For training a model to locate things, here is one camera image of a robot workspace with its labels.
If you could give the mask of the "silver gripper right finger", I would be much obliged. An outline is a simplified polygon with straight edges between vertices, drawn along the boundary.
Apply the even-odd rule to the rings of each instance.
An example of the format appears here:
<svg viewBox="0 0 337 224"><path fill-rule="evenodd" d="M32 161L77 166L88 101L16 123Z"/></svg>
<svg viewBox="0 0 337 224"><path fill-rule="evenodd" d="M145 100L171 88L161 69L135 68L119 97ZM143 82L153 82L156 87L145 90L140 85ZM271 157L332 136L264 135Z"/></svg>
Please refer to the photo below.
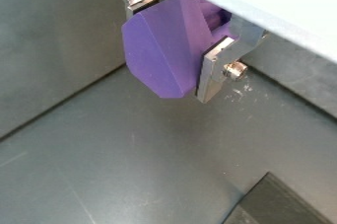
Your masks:
<svg viewBox="0 0 337 224"><path fill-rule="evenodd" d="M244 77L248 66L240 59L259 47L268 34L264 28L241 17L232 16L229 34L204 54L196 89L199 101L211 101L227 79L237 81Z"/></svg>

